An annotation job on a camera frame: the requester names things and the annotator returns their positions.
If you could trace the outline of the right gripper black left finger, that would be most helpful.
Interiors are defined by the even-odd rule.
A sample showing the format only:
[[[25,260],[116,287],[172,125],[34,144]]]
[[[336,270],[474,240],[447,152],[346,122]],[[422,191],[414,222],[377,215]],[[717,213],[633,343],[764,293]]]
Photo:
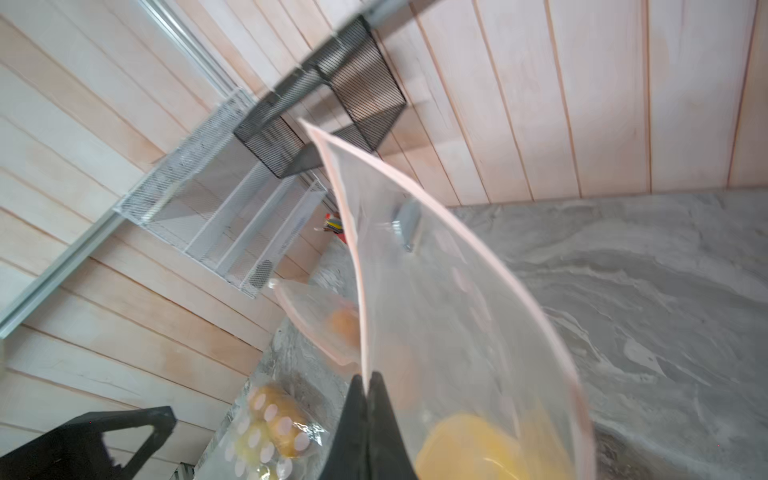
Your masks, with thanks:
[[[367,399],[363,379],[355,375],[350,382],[334,441],[319,479],[366,479],[367,442]]]

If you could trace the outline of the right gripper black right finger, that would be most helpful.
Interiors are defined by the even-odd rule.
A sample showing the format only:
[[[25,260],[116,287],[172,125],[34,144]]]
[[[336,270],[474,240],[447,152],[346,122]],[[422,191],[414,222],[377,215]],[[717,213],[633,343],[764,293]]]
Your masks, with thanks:
[[[366,401],[366,479],[417,480],[380,372],[372,373]]]

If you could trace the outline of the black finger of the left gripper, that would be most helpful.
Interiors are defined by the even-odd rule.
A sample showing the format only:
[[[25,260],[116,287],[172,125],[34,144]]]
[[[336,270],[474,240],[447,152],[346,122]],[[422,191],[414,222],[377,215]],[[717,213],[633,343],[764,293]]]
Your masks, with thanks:
[[[1,457],[3,479],[132,479],[165,444],[177,424],[169,406],[88,412]],[[108,452],[108,432],[150,427],[125,464]]]

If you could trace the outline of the clear zipper bag pink zip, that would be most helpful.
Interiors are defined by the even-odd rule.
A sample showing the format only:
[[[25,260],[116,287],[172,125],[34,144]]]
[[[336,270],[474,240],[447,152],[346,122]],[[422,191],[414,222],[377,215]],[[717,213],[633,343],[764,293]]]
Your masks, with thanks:
[[[195,468],[196,479],[318,479],[348,382],[311,360],[264,357]]]

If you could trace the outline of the clear zipper bag pink dots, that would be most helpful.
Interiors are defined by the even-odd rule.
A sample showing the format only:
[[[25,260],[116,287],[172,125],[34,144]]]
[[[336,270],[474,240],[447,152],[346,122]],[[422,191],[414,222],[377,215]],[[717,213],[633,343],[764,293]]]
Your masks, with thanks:
[[[574,479],[597,473],[588,405],[568,349],[500,259],[410,177],[307,125],[351,254],[367,397],[380,372],[411,464],[442,421],[470,414],[515,439],[545,416]]]

